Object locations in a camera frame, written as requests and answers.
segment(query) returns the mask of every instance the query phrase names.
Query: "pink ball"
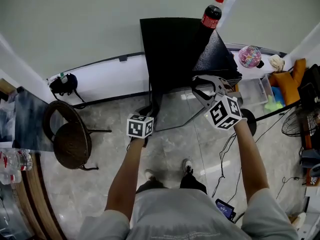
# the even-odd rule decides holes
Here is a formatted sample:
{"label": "pink ball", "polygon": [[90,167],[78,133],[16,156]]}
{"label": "pink ball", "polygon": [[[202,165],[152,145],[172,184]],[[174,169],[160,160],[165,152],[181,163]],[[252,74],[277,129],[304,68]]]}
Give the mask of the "pink ball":
{"label": "pink ball", "polygon": [[246,68],[254,68],[261,61],[261,52],[255,46],[248,45],[239,51],[239,61]]}

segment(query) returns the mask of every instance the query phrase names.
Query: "white sneaker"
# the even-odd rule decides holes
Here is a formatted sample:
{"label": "white sneaker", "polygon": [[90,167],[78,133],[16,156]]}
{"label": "white sneaker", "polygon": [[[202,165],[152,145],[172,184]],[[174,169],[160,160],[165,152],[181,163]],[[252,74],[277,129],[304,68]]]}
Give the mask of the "white sneaker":
{"label": "white sneaker", "polygon": [[151,181],[152,178],[156,178],[154,172],[152,170],[149,170],[149,169],[146,169],[144,171],[144,176],[145,176],[147,181]]}
{"label": "white sneaker", "polygon": [[187,175],[187,174],[192,175],[194,173],[194,169],[192,169],[192,163],[189,159],[183,160],[183,172],[184,172],[184,175]]}

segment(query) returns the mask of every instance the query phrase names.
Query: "black chair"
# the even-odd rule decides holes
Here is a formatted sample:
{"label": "black chair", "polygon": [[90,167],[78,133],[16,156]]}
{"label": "black chair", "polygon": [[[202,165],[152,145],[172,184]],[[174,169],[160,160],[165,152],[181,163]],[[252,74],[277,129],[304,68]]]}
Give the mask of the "black chair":
{"label": "black chair", "polygon": [[[51,130],[50,119],[58,111],[67,121],[56,134]],[[91,133],[111,133],[111,130],[87,129],[75,109],[64,101],[53,101],[46,108],[42,127],[44,134],[53,143],[53,151],[59,163],[68,169],[84,171],[98,170],[98,167],[86,168],[92,148]]]}

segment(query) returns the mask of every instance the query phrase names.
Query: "person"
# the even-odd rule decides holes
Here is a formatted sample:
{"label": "person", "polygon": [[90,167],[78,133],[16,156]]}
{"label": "person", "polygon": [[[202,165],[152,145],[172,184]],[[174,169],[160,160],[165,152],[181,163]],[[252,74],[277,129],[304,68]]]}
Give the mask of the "person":
{"label": "person", "polygon": [[79,240],[189,240],[189,239],[298,239],[296,230],[272,197],[266,170],[248,124],[234,126],[240,151],[247,210],[241,228],[229,221],[206,187],[193,176],[192,164],[184,161],[180,188],[169,189],[151,171],[137,189],[143,139],[131,142],[109,189],[105,211],[86,217]]}

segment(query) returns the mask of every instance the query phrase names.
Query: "plastic bottle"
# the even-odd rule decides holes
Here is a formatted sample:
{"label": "plastic bottle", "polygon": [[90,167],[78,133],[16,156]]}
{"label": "plastic bottle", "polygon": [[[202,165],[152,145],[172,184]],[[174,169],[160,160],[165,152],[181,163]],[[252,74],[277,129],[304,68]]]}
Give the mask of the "plastic bottle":
{"label": "plastic bottle", "polygon": [[30,150],[18,148],[0,149],[0,171],[15,172],[32,169],[32,157]]}
{"label": "plastic bottle", "polygon": [[68,78],[66,75],[64,75],[64,73],[60,73],[60,79],[61,79],[61,82],[63,84],[65,84],[66,82],[68,82]]}
{"label": "plastic bottle", "polygon": [[0,181],[3,185],[8,185],[10,183],[19,183],[21,182],[21,179],[21,171],[19,170],[12,174],[6,172],[0,173]]}
{"label": "plastic bottle", "polygon": [[191,44],[190,55],[187,59],[189,60],[189,65],[187,65],[188,69],[193,69],[196,66],[200,55],[204,52],[209,43],[211,34],[216,29],[222,16],[223,2],[224,0],[214,0],[214,2],[205,9],[199,29]]}

